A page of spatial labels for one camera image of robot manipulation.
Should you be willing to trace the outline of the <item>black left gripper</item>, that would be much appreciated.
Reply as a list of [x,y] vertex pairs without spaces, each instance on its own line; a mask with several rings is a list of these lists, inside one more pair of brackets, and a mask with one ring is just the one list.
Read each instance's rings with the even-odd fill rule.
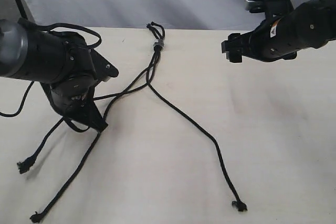
[[104,131],[108,124],[93,100],[95,88],[100,82],[80,77],[70,78],[61,83],[40,85],[53,110],[62,116],[71,129],[82,130],[74,124],[77,122],[87,129]]

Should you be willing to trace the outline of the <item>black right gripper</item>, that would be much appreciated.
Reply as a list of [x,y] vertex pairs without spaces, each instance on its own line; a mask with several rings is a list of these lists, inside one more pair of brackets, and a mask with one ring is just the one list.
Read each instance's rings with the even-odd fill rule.
[[231,63],[241,63],[243,57],[262,62],[294,60],[297,52],[277,32],[280,18],[265,19],[253,31],[232,33],[221,42],[222,53]]

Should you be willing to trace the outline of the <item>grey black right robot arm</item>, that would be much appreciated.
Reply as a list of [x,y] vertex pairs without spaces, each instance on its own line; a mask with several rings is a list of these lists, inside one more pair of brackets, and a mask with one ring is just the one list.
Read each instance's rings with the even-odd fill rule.
[[291,0],[246,0],[250,13],[264,13],[254,30],[232,33],[221,43],[232,63],[243,57],[262,62],[293,60],[302,49],[319,49],[335,40],[335,0],[309,0],[293,7]]

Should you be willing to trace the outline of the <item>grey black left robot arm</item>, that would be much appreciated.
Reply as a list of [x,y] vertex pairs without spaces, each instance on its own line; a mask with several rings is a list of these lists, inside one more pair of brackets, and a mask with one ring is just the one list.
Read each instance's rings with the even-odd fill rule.
[[53,110],[102,132],[95,87],[118,70],[73,31],[56,32],[25,19],[1,20],[1,77],[39,82]]

